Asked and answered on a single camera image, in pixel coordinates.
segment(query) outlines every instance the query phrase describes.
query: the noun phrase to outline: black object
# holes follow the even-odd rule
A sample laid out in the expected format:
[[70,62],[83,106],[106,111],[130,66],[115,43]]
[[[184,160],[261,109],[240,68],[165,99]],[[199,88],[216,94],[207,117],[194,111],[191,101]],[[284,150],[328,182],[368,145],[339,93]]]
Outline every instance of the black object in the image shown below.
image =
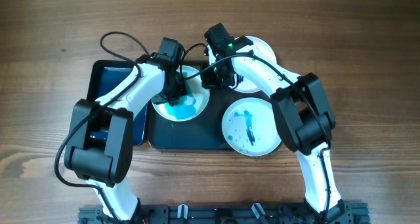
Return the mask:
[[[70,130],[99,107],[81,99],[73,108]],[[90,136],[90,131],[108,130],[107,140]],[[70,139],[64,164],[83,180],[95,179],[108,187],[120,183],[127,174],[133,156],[133,113],[107,108],[98,113]]]
[[295,85],[298,89],[303,89],[308,103],[312,105],[323,125],[326,135],[308,108],[298,112],[295,102],[299,101],[299,96],[292,86],[277,89],[270,97],[271,104],[277,132],[284,144],[293,152],[299,150],[304,155],[309,155],[314,147],[332,139],[331,130],[335,127],[335,118],[318,77],[309,73],[299,77]]
[[[199,68],[207,61],[186,61],[184,65]],[[239,93],[231,88],[210,89],[208,105],[203,112],[187,122],[173,122],[160,116],[149,105],[148,136],[150,145],[158,150],[232,150],[223,137],[222,118],[226,109],[239,99],[255,97],[270,102],[262,91]]]
[[157,53],[152,53],[151,56],[142,55],[137,59],[137,62],[153,64],[165,71],[163,90],[152,98],[153,103],[168,102],[173,106],[175,103],[178,103],[180,96],[187,94],[185,81],[180,73],[177,72],[183,48],[177,40],[164,37]]
[[[117,87],[132,71],[133,64],[121,60],[98,60],[93,64],[86,99],[95,101]],[[137,114],[133,123],[133,145],[141,145],[147,135],[148,105]],[[91,131],[92,136],[106,139],[108,131]]]
[[[204,38],[208,42],[213,55],[216,57],[216,61],[227,56],[235,55],[237,50],[246,45],[253,44],[253,42],[245,36],[234,39],[229,35],[222,23],[218,23],[209,28],[204,34]],[[205,89],[222,89],[228,86],[234,86],[234,74],[235,71],[232,62],[227,60],[214,67],[213,70],[203,72],[201,74],[201,84]]]
[[[304,203],[271,205],[262,208],[269,224],[320,224]],[[177,218],[177,207],[166,205],[143,205],[141,212],[150,224],[261,224],[251,206],[189,206],[188,219]],[[337,215],[330,219],[332,224],[370,224],[368,205],[365,203],[342,202],[330,209]],[[102,206],[80,208],[78,224],[113,223],[102,213]]]

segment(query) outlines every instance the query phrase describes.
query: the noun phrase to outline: brown tabletop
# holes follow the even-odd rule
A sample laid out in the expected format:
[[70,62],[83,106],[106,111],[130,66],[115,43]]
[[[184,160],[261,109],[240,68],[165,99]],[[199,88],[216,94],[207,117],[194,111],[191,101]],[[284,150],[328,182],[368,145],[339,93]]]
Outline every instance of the brown tabletop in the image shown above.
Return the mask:
[[[113,59],[98,45],[102,34],[127,32],[156,51],[162,37],[204,42],[218,22],[265,40],[283,67],[320,77],[337,119],[331,158],[343,199],[367,202],[372,223],[420,222],[419,0],[0,0],[0,223],[75,223],[79,207],[99,204],[93,190],[60,183],[53,163],[93,63]],[[123,37],[106,44],[142,54]],[[255,159],[144,144],[128,176],[143,204],[305,196],[286,147]]]

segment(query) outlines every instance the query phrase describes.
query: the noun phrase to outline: robotic hand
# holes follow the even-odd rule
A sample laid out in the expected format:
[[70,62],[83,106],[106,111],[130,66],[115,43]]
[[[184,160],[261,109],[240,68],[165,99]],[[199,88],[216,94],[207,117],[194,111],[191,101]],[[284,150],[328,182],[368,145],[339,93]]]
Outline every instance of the robotic hand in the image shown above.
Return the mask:
[[[299,159],[310,211],[318,223],[329,223],[343,215],[343,201],[335,187],[329,157],[335,118],[320,80],[312,73],[301,77],[285,70],[262,54],[248,38],[231,37],[222,24],[213,26],[204,36],[208,42],[209,65],[198,73],[202,86],[227,87],[234,84],[234,74],[239,74],[267,94],[278,134]],[[137,59],[131,74],[114,90],[96,102],[82,99],[73,109],[65,165],[88,183],[81,186],[98,191],[107,217],[102,222],[144,223],[140,217],[140,200],[126,177],[133,154],[133,118],[150,100],[156,104],[175,104],[186,94],[184,80],[188,78],[182,78],[177,71],[182,49],[177,41],[164,38],[159,51]],[[308,106],[300,112],[295,106],[299,101]],[[99,129],[108,130],[105,141],[90,136],[90,131]]]

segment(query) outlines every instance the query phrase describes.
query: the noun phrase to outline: wooden table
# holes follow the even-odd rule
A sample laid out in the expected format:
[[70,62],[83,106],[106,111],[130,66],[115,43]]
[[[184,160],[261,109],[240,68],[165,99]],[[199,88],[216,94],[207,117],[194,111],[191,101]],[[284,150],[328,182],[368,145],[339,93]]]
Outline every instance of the wooden table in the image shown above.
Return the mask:
[[[317,74],[337,119],[331,151],[346,200],[372,223],[420,222],[419,0],[0,0],[0,223],[75,223],[99,204],[91,189],[54,176],[72,107],[87,93],[98,45],[119,30],[156,51],[162,37],[189,47],[222,22],[266,40],[293,72]],[[135,58],[133,42],[107,46]],[[189,58],[201,58],[194,51]],[[78,182],[61,164],[64,177]],[[294,153],[270,156],[134,150],[128,174],[143,204],[301,202]]]

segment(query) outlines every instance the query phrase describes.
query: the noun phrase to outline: white plate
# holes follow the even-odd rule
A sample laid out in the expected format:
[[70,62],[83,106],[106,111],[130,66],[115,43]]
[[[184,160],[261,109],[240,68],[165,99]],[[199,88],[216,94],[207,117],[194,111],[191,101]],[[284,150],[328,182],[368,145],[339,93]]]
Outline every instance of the white plate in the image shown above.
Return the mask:
[[223,115],[222,132],[234,150],[248,156],[268,154],[282,141],[271,104],[256,98],[232,103]]
[[[182,66],[184,77],[198,73],[198,70],[191,66]],[[198,116],[207,106],[210,98],[210,90],[201,86],[200,76],[185,81],[187,95],[179,98],[179,103],[169,106],[169,103],[156,105],[152,103],[156,112],[165,119],[173,122],[185,122]]]
[[[268,59],[270,59],[273,62],[277,62],[276,55],[274,54],[273,49],[264,42],[263,40],[259,39],[258,37],[252,37],[247,36],[252,42],[254,42],[254,45],[257,46],[258,50],[265,56],[267,56]],[[260,91],[260,89],[249,79],[240,76],[240,83],[235,88],[235,91],[240,93],[255,93]]]

